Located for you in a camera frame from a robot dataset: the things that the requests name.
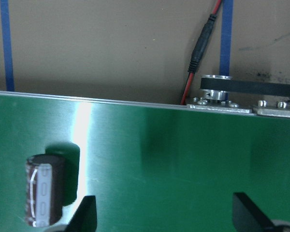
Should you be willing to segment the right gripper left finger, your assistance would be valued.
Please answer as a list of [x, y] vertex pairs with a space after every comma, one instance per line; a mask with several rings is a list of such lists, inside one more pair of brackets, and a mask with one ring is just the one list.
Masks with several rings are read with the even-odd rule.
[[79, 204], [72, 219], [64, 229], [65, 232], [95, 232], [97, 229], [96, 197], [85, 196]]

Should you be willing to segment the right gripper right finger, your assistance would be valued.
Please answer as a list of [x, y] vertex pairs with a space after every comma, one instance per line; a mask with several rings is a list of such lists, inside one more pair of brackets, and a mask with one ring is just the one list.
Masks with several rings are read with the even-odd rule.
[[232, 222], [237, 232], [274, 232], [275, 225], [244, 193], [232, 196]]

